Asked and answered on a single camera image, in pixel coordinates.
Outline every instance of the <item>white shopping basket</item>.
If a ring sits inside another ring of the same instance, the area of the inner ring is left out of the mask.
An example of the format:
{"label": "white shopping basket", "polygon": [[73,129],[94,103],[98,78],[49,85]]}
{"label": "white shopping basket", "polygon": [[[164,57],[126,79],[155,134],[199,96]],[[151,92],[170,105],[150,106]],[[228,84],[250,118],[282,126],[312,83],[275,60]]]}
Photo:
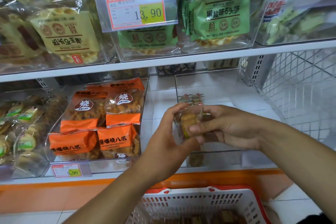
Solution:
{"label": "white shopping basket", "polygon": [[245,185],[190,189],[148,190],[130,214],[126,224],[150,223],[150,219],[176,219],[179,216],[235,210],[247,224],[271,224],[258,195]]}

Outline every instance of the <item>floor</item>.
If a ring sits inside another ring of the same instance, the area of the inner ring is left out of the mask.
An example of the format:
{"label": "floor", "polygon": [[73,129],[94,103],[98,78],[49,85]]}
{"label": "floor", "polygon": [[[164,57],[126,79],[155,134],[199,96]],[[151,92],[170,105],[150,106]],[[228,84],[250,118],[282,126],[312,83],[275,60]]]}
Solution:
{"label": "floor", "polygon": [[[297,185],[288,188],[268,205],[277,212],[282,224],[296,224],[310,214],[321,212]],[[63,211],[0,215],[0,224],[61,224],[73,213],[74,211]]]}

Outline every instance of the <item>forearm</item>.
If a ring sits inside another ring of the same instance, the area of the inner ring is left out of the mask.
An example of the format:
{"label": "forearm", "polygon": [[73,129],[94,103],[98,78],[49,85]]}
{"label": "forearm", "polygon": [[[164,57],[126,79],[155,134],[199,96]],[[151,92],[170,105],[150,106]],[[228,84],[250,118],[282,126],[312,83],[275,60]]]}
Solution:
{"label": "forearm", "polygon": [[76,211],[64,224],[125,223],[151,185],[151,181],[135,165]]}
{"label": "forearm", "polygon": [[278,122],[261,130],[261,150],[336,223],[336,152]]}

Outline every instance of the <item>price label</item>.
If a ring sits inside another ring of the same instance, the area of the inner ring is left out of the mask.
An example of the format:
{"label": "price label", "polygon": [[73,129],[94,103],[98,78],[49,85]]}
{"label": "price label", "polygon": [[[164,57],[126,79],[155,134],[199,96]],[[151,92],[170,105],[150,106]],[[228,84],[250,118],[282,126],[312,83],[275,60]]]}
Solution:
{"label": "price label", "polygon": [[112,31],[166,22],[164,0],[106,0]]}
{"label": "price label", "polygon": [[82,176],[82,172],[78,164],[52,165],[51,168],[56,178]]}

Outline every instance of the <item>metal grid panel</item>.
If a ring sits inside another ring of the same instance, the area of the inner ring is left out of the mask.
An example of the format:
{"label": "metal grid panel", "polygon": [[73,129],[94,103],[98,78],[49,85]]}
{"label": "metal grid panel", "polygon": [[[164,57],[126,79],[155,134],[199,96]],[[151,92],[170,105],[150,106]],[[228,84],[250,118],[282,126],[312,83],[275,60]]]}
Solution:
{"label": "metal grid panel", "polygon": [[336,49],[277,54],[262,92],[287,124],[324,140],[336,126]]}

